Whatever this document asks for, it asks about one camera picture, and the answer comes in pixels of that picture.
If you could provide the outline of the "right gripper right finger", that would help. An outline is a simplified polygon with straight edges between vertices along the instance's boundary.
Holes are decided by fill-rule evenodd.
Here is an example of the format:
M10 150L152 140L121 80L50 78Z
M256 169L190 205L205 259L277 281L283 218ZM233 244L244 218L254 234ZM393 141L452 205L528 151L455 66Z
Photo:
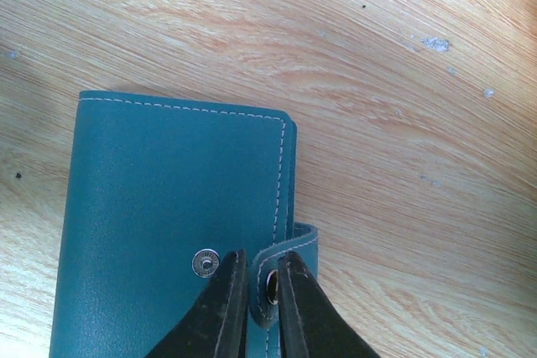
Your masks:
M279 332L283 357L376 357L339 315L300 254L278 260Z

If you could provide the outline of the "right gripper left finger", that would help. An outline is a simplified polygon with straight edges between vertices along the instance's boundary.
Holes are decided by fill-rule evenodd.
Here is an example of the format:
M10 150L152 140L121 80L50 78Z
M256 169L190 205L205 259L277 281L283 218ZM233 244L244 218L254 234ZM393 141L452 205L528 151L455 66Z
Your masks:
M248 261L229 252L184 318L148 353L149 357L247 355Z

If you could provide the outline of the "teal card holder wallet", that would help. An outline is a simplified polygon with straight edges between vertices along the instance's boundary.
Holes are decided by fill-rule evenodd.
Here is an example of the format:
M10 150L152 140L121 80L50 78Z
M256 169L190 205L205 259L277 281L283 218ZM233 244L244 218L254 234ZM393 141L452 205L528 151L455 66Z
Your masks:
M318 231L294 218L296 142L278 110L83 91L50 355L146 355L242 249L248 356L280 356L269 274L290 251L318 270Z

